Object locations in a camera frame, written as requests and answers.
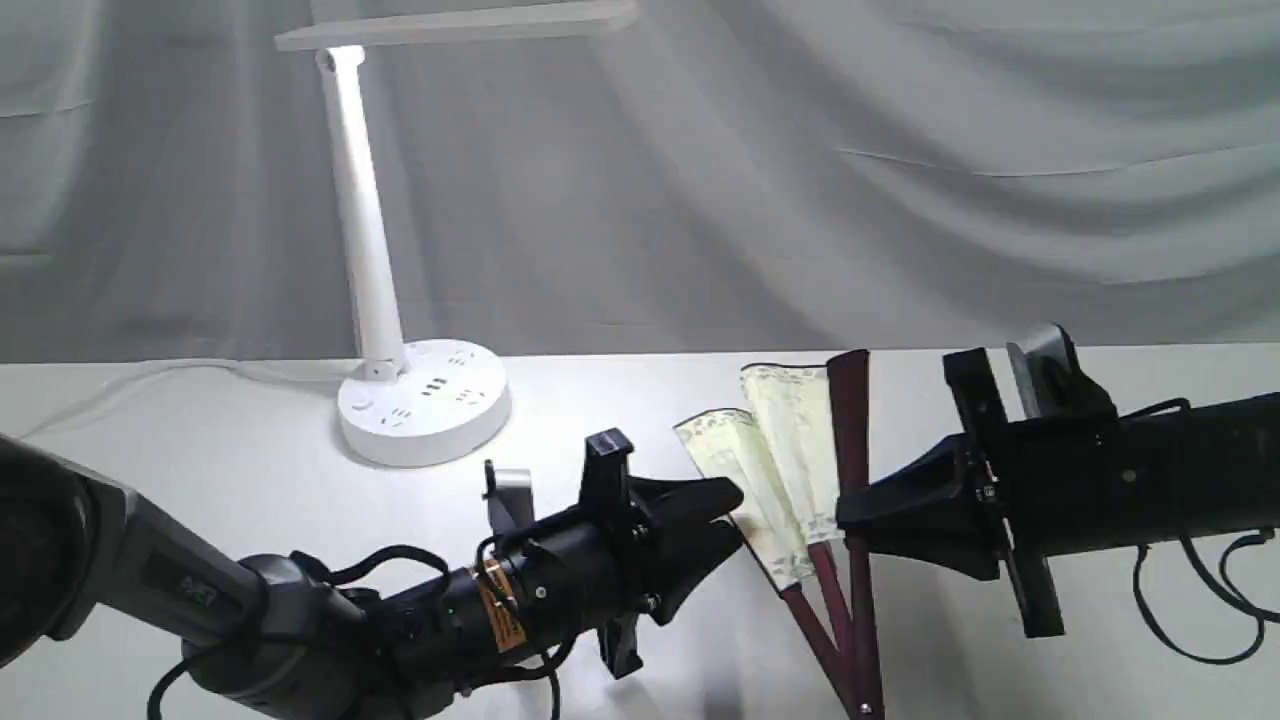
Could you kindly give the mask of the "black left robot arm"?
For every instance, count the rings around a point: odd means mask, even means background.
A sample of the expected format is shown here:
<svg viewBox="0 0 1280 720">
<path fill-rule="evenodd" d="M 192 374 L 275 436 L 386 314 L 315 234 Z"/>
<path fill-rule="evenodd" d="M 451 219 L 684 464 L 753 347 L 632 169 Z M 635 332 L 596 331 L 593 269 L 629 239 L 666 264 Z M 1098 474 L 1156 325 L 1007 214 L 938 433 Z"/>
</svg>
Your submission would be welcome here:
<svg viewBox="0 0 1280 720">
<path fill-rule="evenodd" d="M 617 429 L 586 438 L 579 501 L 532 515 L 525 471 L 484 468 L 492 533 L 468 566 L 410 544 L 333 569 L 302 552 L 233 560 L 140 492 L 3 438 L 3 662 L 67 641 L 100 605 L 182 641 L 145 712 L 182 676 L 273 719 L 429 719 L 460 696 L 550 684 L 585 632 L 613 678 L 636 625 L 672 621 L 742 546 L 723 477 L 628 469 Z"/>
</svg>

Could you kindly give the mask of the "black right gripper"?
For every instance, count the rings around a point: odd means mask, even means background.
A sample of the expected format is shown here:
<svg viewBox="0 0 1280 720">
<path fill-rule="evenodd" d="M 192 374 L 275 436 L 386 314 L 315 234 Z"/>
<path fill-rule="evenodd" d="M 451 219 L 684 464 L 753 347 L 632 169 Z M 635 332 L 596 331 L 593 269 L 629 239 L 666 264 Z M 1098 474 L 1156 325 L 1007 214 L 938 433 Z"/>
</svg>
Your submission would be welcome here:
<svg viewBox="0 0 1280 720">
<path fill-rule="evenodd" d="M 1000 559 L 1025 635 L 1061 637 L 1065 625 L 1047 559 L 1023 527 L 1025 473 L 987 351 L 946 355 L 943 377 L 965 436 L 946 436 L 897 471 L 842 492 L 836 506 L 838 527 L 870 553 L 929 564 L 979 582 L 1000 579 Z M 995 538 L 995 551 L 982 536 L 929 530 L 980 529 L 983 524 Z"/>
</svg>

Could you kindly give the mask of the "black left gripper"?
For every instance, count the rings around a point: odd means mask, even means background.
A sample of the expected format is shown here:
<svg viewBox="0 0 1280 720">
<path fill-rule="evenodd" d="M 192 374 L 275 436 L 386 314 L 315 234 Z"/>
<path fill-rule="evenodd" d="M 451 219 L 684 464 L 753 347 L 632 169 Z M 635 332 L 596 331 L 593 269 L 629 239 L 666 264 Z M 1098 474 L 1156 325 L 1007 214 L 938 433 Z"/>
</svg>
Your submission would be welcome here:
<svg viewBox="0 0 1280 720">
<path fill-rule="evenodd" d="M 631 477 L 630 439 L 609 429 L 585 441 L 579 501 L 481 543 L 475 561 L 498 655 L 508 665 L 595 632 L 616 679 L 640 667 L 641 612 L 668 625 L 690 594 L 744 543 L 727 518 L 744 492 L 728 478 Z M 658 536 L 646 565 L 645 536 Z"/>
</svg>

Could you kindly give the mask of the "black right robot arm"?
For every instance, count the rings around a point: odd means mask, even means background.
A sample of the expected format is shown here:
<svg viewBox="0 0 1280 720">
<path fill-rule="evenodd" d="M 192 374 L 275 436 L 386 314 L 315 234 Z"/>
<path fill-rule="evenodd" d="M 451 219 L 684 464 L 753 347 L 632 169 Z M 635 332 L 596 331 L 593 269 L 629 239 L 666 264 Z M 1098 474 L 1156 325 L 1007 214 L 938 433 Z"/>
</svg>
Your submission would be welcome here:
<svg viewBox="0 0 1280 720">
<path fill-rule="evenodd" d="M 1196 537 L 1277 529 L 1277 396 L 1193 407 L 1171 398 L 1123 415 L 1074 359 L 1033 372 L 1065 405 L 1011 421 L 987 352 L 943 356 L 963 424 L 916 461 L 846 491 L 836 520 L 877 553 L 980 582 L 1007 570 L 1024 632 L 1065 632 L 1048 559 L 1176 541 L 1225 603 L 1277 614 L 1225 587 Z"/>
</svg>

